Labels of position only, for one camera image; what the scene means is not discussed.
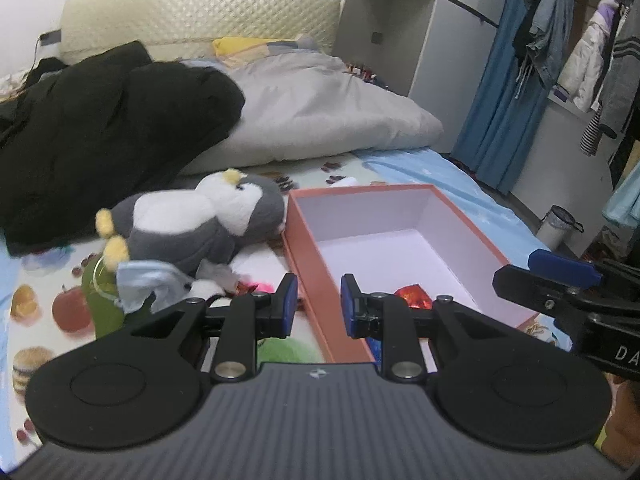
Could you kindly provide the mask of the person's right hand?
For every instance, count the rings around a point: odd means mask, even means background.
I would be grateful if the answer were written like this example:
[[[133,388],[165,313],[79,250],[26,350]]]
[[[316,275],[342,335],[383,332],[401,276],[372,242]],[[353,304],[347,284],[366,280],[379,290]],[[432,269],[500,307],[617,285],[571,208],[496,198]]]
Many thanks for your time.
[[[634,397],[638,382],[612,377],[616,385],[615,406],[605,426],[602,451],[620,466],[629,468],[639,459],[639,407]]]

